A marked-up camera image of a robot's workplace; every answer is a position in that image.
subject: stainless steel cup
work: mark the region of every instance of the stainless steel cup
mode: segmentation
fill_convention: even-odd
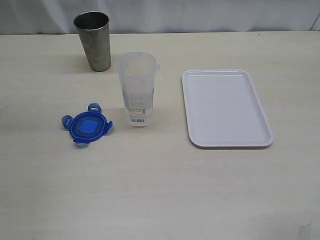
[[[109,17],[102,12],[84,12],[74,19],[86,58],[92,70],[102,72],[111,66]]]

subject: white backdrop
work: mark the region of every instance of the white backdrop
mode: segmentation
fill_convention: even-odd
[[[320,0],[0,0],[0,34],[75,33],[87,11],[113,33],[310,30]]]

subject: blue lid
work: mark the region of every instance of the blue lid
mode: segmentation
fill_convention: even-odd
[[[77,144],[88,144],[106,135],[113,126],[107,122],[98,103],[91,103],[88,111],[78,114],[75,118],[65,115],[62,124],[70,131],[73,141]]]

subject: table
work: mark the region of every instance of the table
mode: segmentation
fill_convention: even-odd
[[[77,35],[0,36],[0,239],[294,240],[320,237],[320,34],[114,34],[155,56],[154,120],[127,124],[116,71]],[[263,150],[188,139],[181,74],[244,69],[273,130]],[[76,149],[61,117],[97,102],[114,131]]]

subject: plastic container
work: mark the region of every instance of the plastic container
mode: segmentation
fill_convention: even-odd
[[[115,64],[123,93],[127,121],[144,127],[153,118],[156,59],[145,52],[128,52]]]

